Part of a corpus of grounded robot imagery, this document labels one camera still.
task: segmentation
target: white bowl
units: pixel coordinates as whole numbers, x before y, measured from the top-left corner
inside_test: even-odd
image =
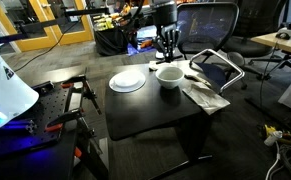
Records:
[[[184,78],[183,71],[178,67],[161,67],[155,75],[158,82],[166,89],[177,87]]]

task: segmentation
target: white plate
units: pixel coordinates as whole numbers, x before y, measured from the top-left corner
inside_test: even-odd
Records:
[[[145,75],[139,71],[124,71],[109,81],[109,87],[117,92],[132,92],[145,84]]]

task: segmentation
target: black table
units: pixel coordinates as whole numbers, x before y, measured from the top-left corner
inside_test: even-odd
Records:
[[[50,71],[44,75],[37,74],[31,80],[24,77],[24,81],[29,85],[33,85],[33,82],[34,84],[45,82],[47,79],[59,82],[74,75],[83,74],[84,70],[84,67],[65,68]],[[81,97],[72,96],[72,104],[69,105],[69,109],[77,108],[77,105],[81,104],[80,101]],[[87,153],[86,142],[79,137],[77,122],[74,120],[64,123],[61,138],[56,144],[0,158],[0,180],[72,179],[75,147],[80,148],[82,151],[81,161],[95,177],[99,179],[108,178],[108,170],[101,162],[96,151],[90,148],[90,152]]]
[[[177,65],[181,67],[188,65],[188,62],[179,61]],[[108,85],[109,80],[125,70],[144,73],[144,86],[130,93],[113,91]],[[167,90],[160,86],[155,72],[149,71],[148,64],[141,64],[116,67],[106,82],[105,115],[112,140],[117,141],[151,129],[177,124],[176,133],[189,161],[183,164],[185,166],[177,166],[155,178],[165,177],[205,159],[199,156],[211,127],[212,116],[208,116],[182,92],[182,88],[190,85],[190,80],[185,79],[179,87]]]

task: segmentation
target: wooden desk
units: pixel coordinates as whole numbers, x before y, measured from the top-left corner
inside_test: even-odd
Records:
[[[290,40],[284,40],[284,39],[278,39],[275,37],[276,33],[267,34],[263,36],[257,36],[252,38],[252,41],[258,42],[260,44],[265,44],[268,46],[274,47],[276,42],[278,43],[278,48],[284,51],[291,52],[291,39]]]

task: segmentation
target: wire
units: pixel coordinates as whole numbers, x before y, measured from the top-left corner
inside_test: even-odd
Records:
[[[64,33],[62,33],[61,37],[59,38],[59,40],[47,51],[43,52],[42,54],[39,54],[37,56],[35,56],[34,58],[32,58],[31,60],[27,61],[24,65],[22,65],[21,67],[19,67],[18,69],[16,69],[14,72],[17,72],[21,69],[23,69],[25,66],[27,66],[29,63],[31,63],[32,61],[34,61],[36,58],[40,57],[40,56],[43,56],[44,54],[47,54],[48,52],[50,52],[51,50],[53,50],[57,45],[58,43],[62,40],[63,36],[65,33],[67,33],[70,29],[72,29],[75,25],[77,25],[79,22],[81,22],[81,19],[82,19],[82,16],[79,18],[79,20],[74,23],[71,27],[69,27],[68,29],[66,29],[64,31]]]
[[[267,174],[266,174],[266,178],[265,178],[265,180],[268,180],[269,175],[270,175],[272,169],[276,166],[276,164],[277,164],[278,161],[280,160],[279,146],[278,146],[277,141],[275,141],[275,144],[276,144],[276,149],[277,149],[276,161],[274,162],[273,166],[272,166],[271,168],[269,168],[269,170],[267,171]]]
[[[279,148],[279,154],[280,154],[280,160],[282,162],[282,166],[275,169],[273,172],[270,173],[269,175],[270,180],[272,180],[274,174],[281,171],[283,168],[286,168],[291,175],[291,145],[286,145],[286,144],[282,145]]]
[[[281,166],[277,169],[275,169],[270,175],[269,175],[269,180],[273,180],[273,176],[280,170],[282,170],[284,168],[284,166]]]
[[[275,42],[274,50],[272,52],[272,55],[270,56],[270,59],[273,58],[275,50],[277,48],[278,48],[278,41]],[[267,68],[268,68],[269,63],[270,63],[270,61],[268,61],[266,66],[265,66],[265,69],[264,69],[264,72],[263,72],[262,81],[261,81],[261,87],[259,89],[259,107],[260,107],[260,109],[263,109],[263,84],[264,84],[264,81],[265,81],[265,76],[266,76],[266,73],[267,73]]]

